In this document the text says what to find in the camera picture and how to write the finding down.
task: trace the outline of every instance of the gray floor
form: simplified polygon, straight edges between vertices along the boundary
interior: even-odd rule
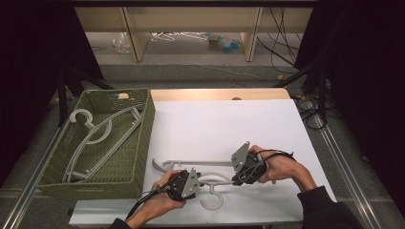
[[[238,34],[230,33],[227,36],[240,40]],[[260,88],[275,85],[278,76],[289,76],[289,73],[277,72],[271,66],[269,51],[259,43],[255,49],[253,62],[245,62],[245,56],[241,52],[222,53],[209,49],[206,41],[177,35],[174,41],[159,39],[150,41],[142,62],[134,63],[131,54],[117,53],[114,49],[113,39],[118,39],[118,34],[89,33],[88,37],[95,47],[95,55],[105,76],[105,82],[115,88]],[[261,34],[260,38],[272,46],[267,34]],[[295,34],[288,35],[288,42],[297,48],[300,44]],[[290,58],[285,47],[276,45],[276,51],[282,53],[285,58]],[[280,58],[274,57],[273,64],[278,70],[295,72]],[[290,94],[301,93],[302,81],[303,79],[288,85]],[[94,88],[86,82],[83,84],[86,88]],[[405,228],[404,218],[396,209],[373,168],[359,158],[361,152],[350,130],[345,121],[336,118],[337,116],[337,111],[330,111],[328,127],[367,200],[371,203],[381,228]],[[20,157],[8,180],[0,189],[2,225],[52,140],[57,123],[58,105],[53,99],[47,115],[40,120],[31,147]],[[359,220],[363,221],[321,133],[308,128],[308,134],[337,199],[346,202]],[[74,228],[69,225],[68,215],[70,209],[74,207],[74,201],[48,198],[36,192],[19,228]],[[301,228],[301,225],[277,225],[273,228]]]

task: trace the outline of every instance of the woven plastic basket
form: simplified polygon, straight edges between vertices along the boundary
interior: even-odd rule
[[[117,151],[87,182],[64,183],[68,163],[75,149],[89,133],[84,125],[86,117],[77,115],[77,122],[68,121],[53,146],[46,167],[37,184],[45,195],[63,199],[107,199],[139,198],[148,155],[149,141],[155,117],[155,106],[149,89],[131,90],[90,90],[79,98],[75,109],[85,109],[93,115],[93,124],[97,125],[107,117],[122,109],[144,105],[144,118],[140,125],[123,142]],[[86,145],[75,165],[75,171],[86,174],[128,131],[134,117],[124,113],[113,120],[111,133],[98,144]],[[104,133],[102,127],[91,138],[99,139]]]

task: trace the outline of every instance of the person's left hand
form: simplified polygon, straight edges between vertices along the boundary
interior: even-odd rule
[[[178,170],[167,171],[160,180],[155,181],[152,185],[152,190],[156,190],[158,185],[163,185],[169,181],[170,177],[179,173]],[[139,211],[129,217],[126,222],[131,228],[139,228],[147,221],[160,217],[167,212],[182,208],[185,201],[175,201],[171,199],[167,193],[162,192],[146,200]]]

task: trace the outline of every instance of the white table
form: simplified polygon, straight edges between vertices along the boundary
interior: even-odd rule
[[[294,152],[294,157],[312,173],[318,185],[334,194],[310,143],[296,107],[289,99],[155,101],[156,116],[151,136],[144,190],[150,190],[161,173],[152,159],[230,160],[246,141],[264,148]],[[231,167],[182,166],[198,172],[219,171],[233,176]],[[224,205],[204,209],[200,200],[216,202],[208,187],[179,210],[151,220],[146,226],[218,226],[275,224],[302,220],[302,206],[292,180],[237,186],[221,186]],[[125,219],[134,199],[78,201],[70,224],[79,227],[108,227],[115,218]]]

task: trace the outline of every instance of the person's right hand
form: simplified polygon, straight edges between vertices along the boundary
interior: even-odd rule
[[[262,158],[270,156],[275,151],[264,151],[263,148],[253,145],[249,149],[250,152],[261,152]],[[310,189],[316,188],[316,184],[310,175],[309,170],[297,161],[286,156],[275,156],[266,161],[266,173],[259,177],[258,182],[266,183],[271,180],[273,184],[277,180],[292,178],[298,185],[301,192],[306,192]]]

